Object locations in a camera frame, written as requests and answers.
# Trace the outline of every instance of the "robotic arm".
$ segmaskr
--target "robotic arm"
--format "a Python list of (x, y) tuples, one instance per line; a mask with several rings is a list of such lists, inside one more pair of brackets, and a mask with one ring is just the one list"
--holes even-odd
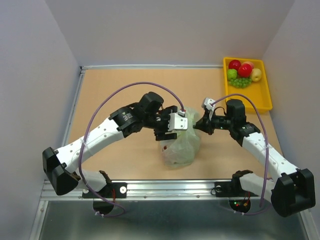
[[(98, 127), (93, 129), (84, 142), (84, 137), (60, 147), (51, 147), (42, 153), (43, 170), (46, 173), (57, 195), (64, 195), (73, 189), (87, 189), (78, 169), (79, 152), (82, 144), (85, 148), (82, 162), (105, 148), (124, 139), (132, 133), (140, 132), (142, 128), (153, 129), (155, 140), (176, 139), (175, 130), (186, 130), (188, 119), (185, 112), (178, 111), (177, 106), (162, 108), (164, 100), (154, 92), (143, 95), (136, 103), (119, 108)], [(87, 183), (94, 191), (99, 192), (111, 180), (104, 171), (83, 171)]]
[[(264, 166), (266, 163), (266, 143), (260, 130), (247, 122), (245, 106), (241, 100), (231, 99), (226, 102), (225, 116), (215, 114), (213, 99), (206, 98), (202, 103), (203, 117), (193, 126), (209, 135), (215, 129), (228, 130), (237, 143), (248, 150)], [(264, 198), (272, 203), (275, 211), (282, 217), (315, 206), (314, 176), (308, 169), (299, 169), (286, 160), (270, 144), (268, 169), (273, 179), (267, 180)], [(237, 171), (231, 182), (220, 184), (216, 189), (217, 197), (237, 197), (241, 192), (261, 195), (262, 177), (252, 171)]]

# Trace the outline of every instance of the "plastic container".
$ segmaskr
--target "plastic container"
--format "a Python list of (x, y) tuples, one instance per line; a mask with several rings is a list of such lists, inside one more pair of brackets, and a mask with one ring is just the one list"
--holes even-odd
[[(262, 72), (262, 78), (258, 82), (252, 82), (251, 85), (247, 86), (246, 88), (236, 88), (234, 86), (231, 86), (228, 84), (227, 80), (227, 70), (228, 70), (228, 65), (232, 60), (239, 60), (241, 63), (250, 61), (254, 64), (254, 67), (256, 69), (260, 69)], [(272, 102), (271, 102), (271, 97), (270, 97), (270, 92), (269, 92), (269, 87), (268, 87), (268, 81), (267, 81), (267, 76), (266, 76), (266, 71), (265, 71), (265, 65), (262, 60), (258, 59), (246, 59), (246, 58), (236, 58), (236, 57), (225, 57), (223, 59), (223, 72), (224, 72), (224, 86), (225, 86), (225, 94), (243, 94), (247, 96), (256, 106), (258, 109), (259, 113), (265, 113), (269, 110), (272, 109)], [(252, 105), (243, 97), (240, 96), (233, 96), (233, 99), (240, 99), (244, 106), (246, 112), (249, 113), (254, 113), (255, 110), (252, 107)]]

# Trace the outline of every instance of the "gray floor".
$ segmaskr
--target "gray floor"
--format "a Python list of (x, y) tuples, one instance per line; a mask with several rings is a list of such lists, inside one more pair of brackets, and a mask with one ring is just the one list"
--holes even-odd
[(300, 215), (278, 216), (273, 209), (241, 216), (222, 208), (226, 200), (123, 202), (117, 218), (94, 215), (92, 201), (52, 201), (42, 240), (305, 240)]

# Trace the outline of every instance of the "green plastic bag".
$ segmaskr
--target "green plastic bag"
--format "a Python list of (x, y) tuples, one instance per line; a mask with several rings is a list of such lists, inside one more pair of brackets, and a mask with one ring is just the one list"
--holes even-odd
[(192, 108), (186, 107), (185, 110), (188, 129), (177, 131), (177, 139), (159, 142), (164, 164), (174, 168), (192, 164), (201, 144), (200, 131), (193, 128), (200, 115)]

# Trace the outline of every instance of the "table surface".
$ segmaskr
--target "table surface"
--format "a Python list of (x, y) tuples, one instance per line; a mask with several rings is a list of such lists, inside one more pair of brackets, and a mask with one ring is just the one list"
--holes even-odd
[[(186, 107), (196, 109), (202, 116), (201, 103), (205, 97), (218, 99), (224, 95), (222, 69), (89, 69), (85, 71), (69, 133), (69, 143), (85, 133), (96, 108), (111, 93), (134, 82), (153, 82), (172, 90)], [(164, 99), (164, 106), (178, 102), (164, 90), (151, 85), (133, 86), (115, 95), (97, 114), (92, 129), (120, 107), (138, 102), (143, 94), (153, 91)], [(261, 129), (255, 114), (247, 113), (247, 121)], [(261, 115), (269, 142), (281, 152), (277, 135), (267, 112)], [(249, 169), (263, 176), (264, 167), (234, 141), (226, 130), (213, 135), (201, 133), (201, 147), (194, 162), (185, 167), (164, 165), (159, 143), (153, 130), (142, 129), (121, 141), (104, 148), (85, 163), (90, 171), (105, 171), (114, 180), (167, 179), (230, 179), (238, 170)]]

